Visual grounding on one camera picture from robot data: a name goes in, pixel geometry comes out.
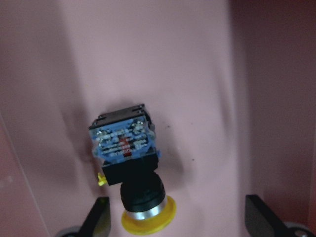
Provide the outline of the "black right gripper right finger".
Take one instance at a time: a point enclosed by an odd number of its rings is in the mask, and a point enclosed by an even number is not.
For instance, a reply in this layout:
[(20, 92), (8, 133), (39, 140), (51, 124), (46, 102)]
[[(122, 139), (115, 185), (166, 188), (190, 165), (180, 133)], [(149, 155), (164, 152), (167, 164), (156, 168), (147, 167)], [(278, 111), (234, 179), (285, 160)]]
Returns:
[(245, 196), (245, 227), (251, 237), (295, 237), (258, 195)]

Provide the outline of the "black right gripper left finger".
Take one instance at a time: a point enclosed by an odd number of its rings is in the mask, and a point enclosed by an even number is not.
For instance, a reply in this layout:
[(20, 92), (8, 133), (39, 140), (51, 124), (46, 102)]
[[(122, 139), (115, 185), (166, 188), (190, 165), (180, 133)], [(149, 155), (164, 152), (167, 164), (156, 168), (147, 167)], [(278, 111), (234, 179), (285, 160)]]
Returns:
[(99, 197), (83, 222), (78, 237), (108, 237), (109, 233), (110, 199)]

